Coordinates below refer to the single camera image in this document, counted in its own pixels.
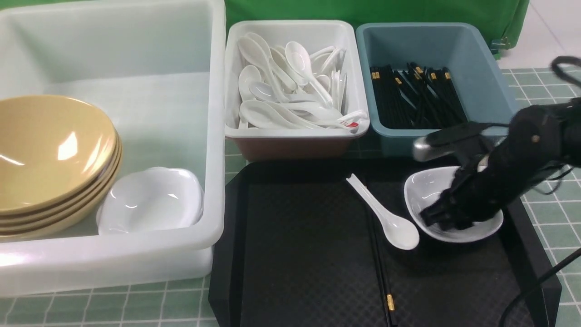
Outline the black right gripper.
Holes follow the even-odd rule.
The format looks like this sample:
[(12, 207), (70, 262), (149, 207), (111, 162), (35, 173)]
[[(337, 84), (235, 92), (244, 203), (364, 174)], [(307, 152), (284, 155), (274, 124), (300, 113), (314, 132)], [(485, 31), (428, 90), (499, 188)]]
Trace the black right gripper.
[(498, 211), (553, 174), (564, 170), (564, 105), (533, 105), (520, 110), (507, 126), (506, 138), (490, 153), (467, 149), (479, 135), (456, 144), (466, 162), (450, 187), (421, 211), (427, 226), (465, 229), (492, 219)]

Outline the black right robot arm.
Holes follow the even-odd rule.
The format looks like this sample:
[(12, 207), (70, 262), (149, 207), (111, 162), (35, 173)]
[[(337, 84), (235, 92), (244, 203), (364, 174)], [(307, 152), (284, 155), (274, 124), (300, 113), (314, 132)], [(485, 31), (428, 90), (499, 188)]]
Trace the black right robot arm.
[(564, 166), (580, 166), (580, 99), (519, 110), (506, 124), (506, 138), (488, 153), (481, 132), (494, 123), (466, 122), (415, 141), (417, 161), (454, 154), (466, 162), (452, 184), (421, 211), (427, 226), (470, 228), (492, 219)]

